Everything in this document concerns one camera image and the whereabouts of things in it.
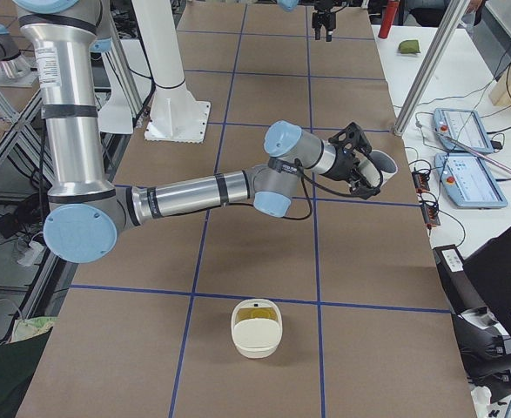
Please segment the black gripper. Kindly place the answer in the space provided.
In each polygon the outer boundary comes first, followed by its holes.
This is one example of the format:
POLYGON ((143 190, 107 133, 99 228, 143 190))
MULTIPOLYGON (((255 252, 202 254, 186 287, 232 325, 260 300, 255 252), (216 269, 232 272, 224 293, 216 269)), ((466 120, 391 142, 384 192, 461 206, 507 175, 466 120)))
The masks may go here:
POLYGON ((315 0, 313 3, 312 28, 314 39, 321 39, 322 17, 324 15, 324 27, 326 29, 326 41, 331 42, 333 32, 336 29, 336 13, 334 8, 338 6, 337 0, 315 0))
POLYGON ((344 147, 327 145, 326 150, 334 153, 333 164, 324 173, 326 178, 348 182, 351 197, 369 199, 380 193, 381 170, 372 167, 371 171, 364 173, 359 169, 371 164, 369 155, 373 151, 372 146, 358 146, 356 148, 358 157, 354 151, 344 147))

